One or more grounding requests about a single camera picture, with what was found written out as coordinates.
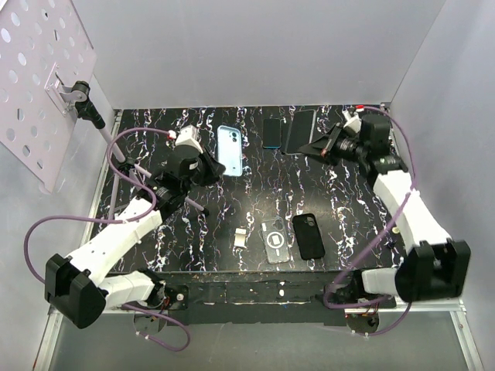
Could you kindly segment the light blue phone case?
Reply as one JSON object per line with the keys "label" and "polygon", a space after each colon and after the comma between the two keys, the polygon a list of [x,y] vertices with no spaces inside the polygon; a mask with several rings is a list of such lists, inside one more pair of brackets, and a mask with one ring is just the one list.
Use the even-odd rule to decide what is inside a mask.
{"label": "light blue phone case", "polygon": [[217,129],[217,161],[225,167],[225,176],[242,176],[242,138],[238,129],[225,125]]}

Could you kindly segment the dark phone blue edge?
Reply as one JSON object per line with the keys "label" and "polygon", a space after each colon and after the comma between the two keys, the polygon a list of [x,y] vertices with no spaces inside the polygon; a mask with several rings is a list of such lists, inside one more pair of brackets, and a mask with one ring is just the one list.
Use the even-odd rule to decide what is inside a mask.
{"label": "dark phone blue edge", "polygon": [[263,120],[262,146],[267,149],[277,149],[282,145],[281,121],[278,118]]}

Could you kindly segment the black phone case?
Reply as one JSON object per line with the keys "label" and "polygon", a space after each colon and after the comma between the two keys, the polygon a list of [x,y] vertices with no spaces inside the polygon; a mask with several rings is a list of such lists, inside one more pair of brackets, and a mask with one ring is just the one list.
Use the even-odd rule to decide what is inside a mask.
{"label": "black phone case", "polygon": [[292,225],[301,258],[323,258],[326,252],[316,217],[312,213],[300,214],[292,218]]}

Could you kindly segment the clear phone case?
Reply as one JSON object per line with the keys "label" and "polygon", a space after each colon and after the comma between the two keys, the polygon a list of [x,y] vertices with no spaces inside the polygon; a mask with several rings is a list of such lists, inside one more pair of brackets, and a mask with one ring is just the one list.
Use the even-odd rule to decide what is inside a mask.
{"label": "clear phone case", "polygon": [[262,220],[261,235],[270,264],[283,264],[290,261],[288,237],[281,217]]}

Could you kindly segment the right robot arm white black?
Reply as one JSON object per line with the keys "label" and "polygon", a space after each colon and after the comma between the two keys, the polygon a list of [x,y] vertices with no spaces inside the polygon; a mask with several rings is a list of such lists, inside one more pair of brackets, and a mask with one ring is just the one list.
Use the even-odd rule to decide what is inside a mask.
{"label": "right robot arm white black", "polygon": [[359,308],[375,305],[388,297],[406,303],[458,298],[463,293],[471,249],[464,240],[454,240],[435,220],[416,188],[414,172],[393,153],[392,128],[398,124],[378,109],[356,123],[337,123],[299,152],[318,162],[335,165],[355,162],[374,194],[386,206],[391,220],[386,228],[399,229],[405,258],[399,267],[354,270],[343,287],[339,274],[326,288],[327,308]]}

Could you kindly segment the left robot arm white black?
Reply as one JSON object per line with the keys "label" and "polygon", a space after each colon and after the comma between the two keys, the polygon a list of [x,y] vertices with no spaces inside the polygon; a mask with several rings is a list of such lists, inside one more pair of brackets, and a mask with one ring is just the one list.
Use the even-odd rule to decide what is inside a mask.
{"label": "left robot arm white black", "polygon": [[174,149],[163,170],[147,182],[152,195],[140,193],[88,243],[66,257],[54,254],[46,262],[45,299],[78,328],[93,324],[104,310],[129,302],[158,308],[166,283],[157,274],[140,269],[111,277],[109,272],[186,203],[192,187],[211,186],[224,171],[224,165],[205,150]]}

